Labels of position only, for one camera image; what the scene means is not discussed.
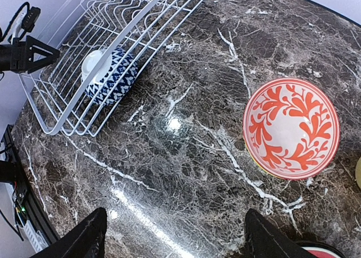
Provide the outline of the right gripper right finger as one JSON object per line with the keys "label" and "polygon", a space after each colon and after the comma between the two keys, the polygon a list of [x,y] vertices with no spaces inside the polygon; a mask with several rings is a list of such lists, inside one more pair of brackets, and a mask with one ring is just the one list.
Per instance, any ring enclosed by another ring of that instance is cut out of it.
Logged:
{"label": "right gripper right finger", "polygon": [[255,209],[245,215],[246,257],[314,257],[291,241]]}

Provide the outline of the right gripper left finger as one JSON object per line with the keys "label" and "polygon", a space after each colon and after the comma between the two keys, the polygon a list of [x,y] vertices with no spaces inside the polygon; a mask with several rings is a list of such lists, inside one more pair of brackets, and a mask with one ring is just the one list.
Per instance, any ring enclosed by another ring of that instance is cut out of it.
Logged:
{"label": "right gripper left finger", "polygon": [[99,207],[60,240],[33,257],[105,257],[107,212]]}

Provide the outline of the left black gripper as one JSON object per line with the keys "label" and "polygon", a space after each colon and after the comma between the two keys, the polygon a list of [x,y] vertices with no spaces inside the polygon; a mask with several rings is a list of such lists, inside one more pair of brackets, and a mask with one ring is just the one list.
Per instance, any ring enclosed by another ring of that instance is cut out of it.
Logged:
{"label": "left black gripper", "polygon": [[60,51],[31,36],[25,42],[1,45],[1,72],[33,73],[55,63]]}

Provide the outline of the small blue patterned bowl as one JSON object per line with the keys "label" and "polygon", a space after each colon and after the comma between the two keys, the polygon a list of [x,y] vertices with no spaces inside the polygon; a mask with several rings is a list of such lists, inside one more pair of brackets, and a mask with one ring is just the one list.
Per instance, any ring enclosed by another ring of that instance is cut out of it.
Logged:
{"label": "small blue patterned bowl", "polygon": [[98,105],[113,105],[122,99],[134,84],[138,75],[138,63],[134,55],[120,47],[112,51],[100,70],[86,87],[86,94]]}

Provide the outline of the pink rimmed plate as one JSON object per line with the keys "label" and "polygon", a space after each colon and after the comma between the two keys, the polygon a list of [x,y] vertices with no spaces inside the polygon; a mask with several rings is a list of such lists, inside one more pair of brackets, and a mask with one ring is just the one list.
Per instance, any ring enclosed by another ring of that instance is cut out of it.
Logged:
{"label": "pink rimmed plate", "polygon": [[303,249],[307,250],[316,257],[324,258],[345,258],[346,256],[338,249],[322,243],[322,242],[311,242],[311,241],[298,241],[296,242]]}

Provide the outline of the white bowl with red pattern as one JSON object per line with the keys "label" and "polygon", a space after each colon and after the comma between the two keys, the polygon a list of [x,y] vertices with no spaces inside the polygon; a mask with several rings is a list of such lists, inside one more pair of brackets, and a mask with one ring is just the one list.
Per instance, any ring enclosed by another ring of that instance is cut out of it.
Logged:
{"label": "white bowl with red pattern", "polygon": [[340,122],[325,93],[308,81],[279,78],[250,98],[243,137],[272,176],[306,180],[324,170],[340,143]]}

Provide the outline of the pale yellow mug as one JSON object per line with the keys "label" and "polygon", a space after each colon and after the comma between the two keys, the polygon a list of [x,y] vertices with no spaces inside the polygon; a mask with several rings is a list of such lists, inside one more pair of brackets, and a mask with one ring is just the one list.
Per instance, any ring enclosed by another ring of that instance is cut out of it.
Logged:
{"label": "pale yellow mug", "polygon": [[361,189],[361,158],[358,159],[355,166],[355,180],[358,187]]}

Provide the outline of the lime green bowl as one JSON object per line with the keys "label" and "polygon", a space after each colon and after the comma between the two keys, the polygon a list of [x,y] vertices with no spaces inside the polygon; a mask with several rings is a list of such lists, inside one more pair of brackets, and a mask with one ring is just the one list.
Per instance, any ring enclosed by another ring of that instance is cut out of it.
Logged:
{"label": "lime green bowl", "polygon": [[269,174],[269,175],[272,175],[269,171],[267,171],[263,166],[260,165],[260,163],[258,161],[256,161],[256,159],[253,157],[253,155],[251,154],[251,151],[246,143],[246,141],[244,142],[245,143],[245,148],[247,150],[247,152],[249,153],[250,157],[252,158],[253,162],[260,168],[262,169],[265,173]]}

